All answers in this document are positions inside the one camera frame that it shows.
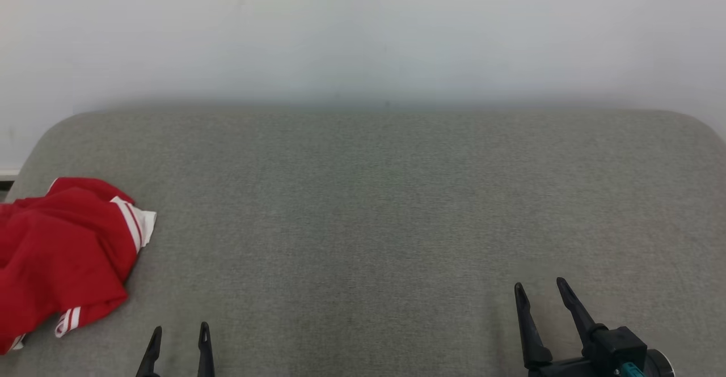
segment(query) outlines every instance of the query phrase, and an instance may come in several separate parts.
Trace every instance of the garment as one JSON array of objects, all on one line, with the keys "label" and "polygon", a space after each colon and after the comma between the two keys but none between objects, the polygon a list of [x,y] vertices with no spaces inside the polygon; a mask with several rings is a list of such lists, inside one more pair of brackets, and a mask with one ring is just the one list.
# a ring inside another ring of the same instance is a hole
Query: garment
[{"label": "garment", "polygon": [[61,337],[126,300],[156,219],[133,203],[105,181],[64,177],[44,197],[0,204],[0,354],[53,313]]}]

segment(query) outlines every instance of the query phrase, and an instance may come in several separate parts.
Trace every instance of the gray fabric surface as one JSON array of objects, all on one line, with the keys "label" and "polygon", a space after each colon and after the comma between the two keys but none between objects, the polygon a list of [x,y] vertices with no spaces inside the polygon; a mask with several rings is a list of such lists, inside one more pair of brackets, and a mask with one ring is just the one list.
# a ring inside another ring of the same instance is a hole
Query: gray fabric surface
[{"label": "gray fabric surface", "polygon": [[41,140],[10,199],[58,176],[158,212],[106,319],[0,375],[524,376],[513,286],[555,358],[579,339],[555,277],[679,375],[726,370],[726,148],[675,113],[126,111]]}]

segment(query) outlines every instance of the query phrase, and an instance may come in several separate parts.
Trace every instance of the baseboard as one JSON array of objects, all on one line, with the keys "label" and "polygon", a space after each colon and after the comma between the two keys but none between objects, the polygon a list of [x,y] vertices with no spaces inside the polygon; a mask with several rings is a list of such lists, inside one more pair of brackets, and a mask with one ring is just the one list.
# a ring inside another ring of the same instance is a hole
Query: baseboard
[{"label": "baseboard", "polygon": [[15,181],[20,173],[20,168],[14,170],[13,168],[0,168],[0,181]]}]

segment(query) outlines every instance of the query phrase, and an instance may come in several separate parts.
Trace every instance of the black robotic claw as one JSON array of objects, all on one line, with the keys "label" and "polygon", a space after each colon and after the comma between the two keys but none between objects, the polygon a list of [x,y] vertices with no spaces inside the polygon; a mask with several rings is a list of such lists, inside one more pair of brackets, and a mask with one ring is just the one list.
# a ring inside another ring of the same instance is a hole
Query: black robotic claw
[{"label": "black robotic claw", "polygon": [[602,323],[595,323],[564,278],[557,278],[557,287],[583,342],[583,356],[552,361],[552,354],[542,344],[532,320],[524,287],[517,283],[514,296],[524,367],[529,370],[529,377],[673,377],[673,368],[660,351],[649,350],[624,326],[609,330]]},{"label": "black robotic claw", "polygon": [[[149,346],[143,354],[141,365],[138,367],[136,377],[160,377],[154,372],[154,363],[159,359],[161,352],[161,326],[154,329]],[[197,377],[214,377],[214,358],[212,356],[212,341],[209,325],[202,322],[199,331],[199,370]]]}]

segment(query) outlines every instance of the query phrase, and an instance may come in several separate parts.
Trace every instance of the white wall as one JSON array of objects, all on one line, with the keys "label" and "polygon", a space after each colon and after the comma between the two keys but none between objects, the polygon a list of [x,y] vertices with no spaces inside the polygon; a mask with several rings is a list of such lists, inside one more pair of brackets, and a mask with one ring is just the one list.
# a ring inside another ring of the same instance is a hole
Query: white wall
[{"label": "white wall", "polygon": [[0,172],[145,96],[580,101],[726,135],[726,0],[0,0]]}]

